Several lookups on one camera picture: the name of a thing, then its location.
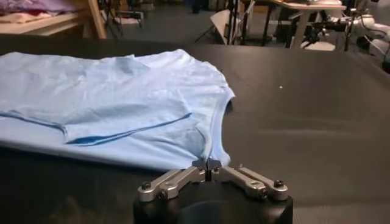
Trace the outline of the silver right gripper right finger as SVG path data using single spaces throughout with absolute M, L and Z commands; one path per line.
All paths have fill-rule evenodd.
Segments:
M 246 167 L 233 168 L 223 166 L 220 161 L 209 159 L 207 167 L 211 172 L 211 179 L 222 183 L 232 183 L 240 187 L 244 193 L 260 200 L 286 200 L 288 187 L 283 181 L 271 180 Z

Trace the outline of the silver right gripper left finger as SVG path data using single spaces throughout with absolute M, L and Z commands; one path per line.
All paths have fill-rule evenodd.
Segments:
M 153 181 L 144 182 L 138 188 L 138 198 L 141 202 L 151 202 L 157 198 L 176 198 L 188 183 L 205 181 L 206 173 L 207 165 L 204 160 L 193 161 L 186 169 L 170 170 Z

